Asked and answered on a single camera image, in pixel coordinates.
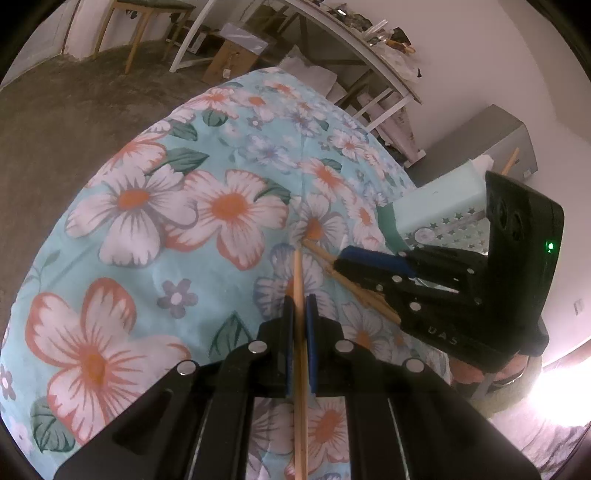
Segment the concrete floor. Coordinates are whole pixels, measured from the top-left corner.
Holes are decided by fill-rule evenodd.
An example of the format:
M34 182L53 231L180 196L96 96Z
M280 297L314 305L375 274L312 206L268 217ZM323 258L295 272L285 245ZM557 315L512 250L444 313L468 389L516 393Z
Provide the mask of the concrete floor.
M0 92L0 338L10 307L53 225L129 140L207 89L203 66L170 73L162 42L93 60L56 57Z

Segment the light blue bedsheet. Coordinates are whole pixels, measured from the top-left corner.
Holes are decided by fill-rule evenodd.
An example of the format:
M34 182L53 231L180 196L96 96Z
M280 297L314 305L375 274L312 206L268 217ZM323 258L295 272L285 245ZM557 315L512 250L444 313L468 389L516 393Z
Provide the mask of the light blue bedsheet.
M88 182L40 249L0 356L2 419L45 479L178 361L256 337L291 292L294 245L396 251L414 189L349 115L278 69L177 108ZM383 360L446 357L402 334L304 253L306 294ZM310 476L349 471L344 401L309 412ZM258 400L249 479L291 474L288 401Z

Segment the metal screw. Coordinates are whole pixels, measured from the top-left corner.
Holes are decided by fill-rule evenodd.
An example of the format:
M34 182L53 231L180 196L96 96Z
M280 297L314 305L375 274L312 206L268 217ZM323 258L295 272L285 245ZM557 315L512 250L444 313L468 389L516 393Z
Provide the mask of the metal screw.
M267 350L267 344L262 340L255 340L248 344L250 353L263 353Z
M425 364L422 360L419 360L418 358L409 358L408 360L406 360L404 366L407 368L408 371L414 374L419 374L423 370L425 370Z
M185 360L177 365L177 372L182 376L191 375L195 373L197 366L191 360Z
M349 340L339 340L335 343L335 348L338 352L349 353L353 351L353 343Z

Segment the blue gripper pad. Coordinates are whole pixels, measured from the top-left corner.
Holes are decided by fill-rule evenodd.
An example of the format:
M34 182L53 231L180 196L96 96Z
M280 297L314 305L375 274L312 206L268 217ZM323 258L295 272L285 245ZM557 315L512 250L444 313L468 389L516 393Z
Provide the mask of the blue gripper pad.
M415 278L417 276L407 260L398 255L372 252L371 250L365 250L359 247L346 247L340 253L339 258L367 267L379 268L392 274L406 275L408 278Z
M306 338L308 340L308 378L312 393L316 393L318 387L318 354L314 338L314 321L317 317L316 295L308 295L306 297Z

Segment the chair leg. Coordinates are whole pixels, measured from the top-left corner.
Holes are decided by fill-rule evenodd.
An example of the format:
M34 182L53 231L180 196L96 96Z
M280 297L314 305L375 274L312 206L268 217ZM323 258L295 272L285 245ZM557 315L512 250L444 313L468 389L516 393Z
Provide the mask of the chair leg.
M131 70L131 64L134 61L135 52L138 51L139 42L142 41L142 36L144 35L144 30L146 29L146 25L148 25L148 20L152 16L154 12L153 9L148 10L146 13L142 15L141 20L138 24L138 29L135 32L134 43L131 46L131 51L129 52L129 56L127 57L127 63L125 64L125 74L127 75Z
M92 59L96 59L96 56L99 54L100 44L103 43L103 37L105 36L105 32L107 31L107 27L109 26L109 21L111 21L111 17L113 16L113 12L115 11L115 4L117 0L113 0L111 6L109 7L109 11L107 12L107 16L105 17L105 21L103 22L103 26L99 32L99 38L96 40L95 52L92 54Z
M180 22L178 22L177 29L175 30L173 37L170 39L170 42L168 42L168 45L166 46L166 50L164 52L162 60L166 60L166 57L167 57L168 53L170 52L170 49L173 48L174 42L177 41L177 38L178 38L179 34L181 33L181 30L185 26L185 23L187 23L187 20L191 16L191 13L192 13L192 10L185 13L185 15L183 16L183 19Z

